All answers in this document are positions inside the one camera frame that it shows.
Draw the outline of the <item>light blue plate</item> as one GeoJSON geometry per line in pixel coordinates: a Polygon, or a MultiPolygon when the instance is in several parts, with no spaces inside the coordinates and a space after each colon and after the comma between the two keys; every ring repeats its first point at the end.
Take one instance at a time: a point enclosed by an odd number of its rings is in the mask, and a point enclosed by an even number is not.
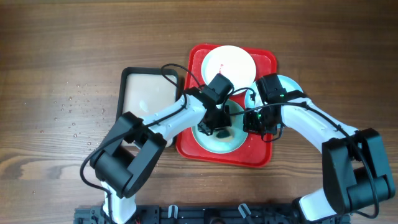
{"type": "Polygon", "coordinates": [[[231,136],[226,139],[218,139],[215,131],[211,136],[207,136],[199,132],[197,126],[192,128],[193,137],[196,142],[205,150],[215,154],[226,154],[230,153],[245,142],[248,133],[243,131],[243,115],[237,115],[231,117],[232,126],[226,127],[231,136]]]}
{"type": "MultiPolygon", "coordinates": [[[[279,77],[279,80],[282,84],[282,87],[286,89],[287,93],[283,97],[283,102],[285,103],[289,100],[294,99],[296,96],[303,96],[303,90],[299,86],[298,83],[296,83],[294,80],[291,78],[284,76],[284,75],[277,75],[279,77]]],[[[267,106],[280,106],[280,115],[281,115],[281,103],[271,103],[271,104],[264,104],[261,102],[261,97],[259,96],[259,92],[257,89],[257,86],[255,82],[248,88],[245,98],[244,98],[244,105],[245,105],[245,110],[248,108],[252,110],[258,110],[267,106]]],[[[277,129],[283,126],[282,122],[282,115],[281,115],[281,123],[277,126],[277,129]]]]}

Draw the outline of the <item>light blue plate front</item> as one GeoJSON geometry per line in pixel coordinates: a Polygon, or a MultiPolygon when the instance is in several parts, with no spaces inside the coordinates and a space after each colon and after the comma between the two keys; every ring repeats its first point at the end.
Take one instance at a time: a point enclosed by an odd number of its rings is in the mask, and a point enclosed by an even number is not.
{"type": "Polygon", "coordinates": [[[232,126],[226,127],[231,136],[226,139],[218,139],[215,131],[211,136],[207,136],[199,132],[197,126],[192,128],[193,137],[196,142],[205,150],[215,154],[226,154],[230,153],[245,142],[248,133],[243,131],[243,115],[237,115],[231,117],[232,126]]]}

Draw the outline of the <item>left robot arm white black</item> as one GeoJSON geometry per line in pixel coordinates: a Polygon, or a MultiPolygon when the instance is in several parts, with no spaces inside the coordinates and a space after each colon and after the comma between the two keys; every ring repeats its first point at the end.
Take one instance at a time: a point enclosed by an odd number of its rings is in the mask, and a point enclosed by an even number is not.
{"type": "Polygon", "coordinates": [[[149,116],[122,114],[104,141],[85,160],[105,192],[103,211],[109,223],[127,223],[136,213],[135,194],[150,177],[167,141],[198,126],[205,134],[231,124],[218,108],[230,87],[189,88],[172,106],[149,116]]]}

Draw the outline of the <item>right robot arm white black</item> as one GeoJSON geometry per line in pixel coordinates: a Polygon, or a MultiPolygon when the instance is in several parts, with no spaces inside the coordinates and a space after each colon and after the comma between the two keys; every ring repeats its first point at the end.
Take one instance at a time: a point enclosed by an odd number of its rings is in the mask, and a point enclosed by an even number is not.
{"type": "Polygon", "coordinates": [[[258,94],[246,105],[243,118],[244,126],[256,134],[292,128],[322,155],[323,187],[295,199],[288,220],[341,222],[351,213],[374,219],[380,203],[395,196],[381,135],[372,128],[358,130],[339,122],[303,92],[258,94]]]}

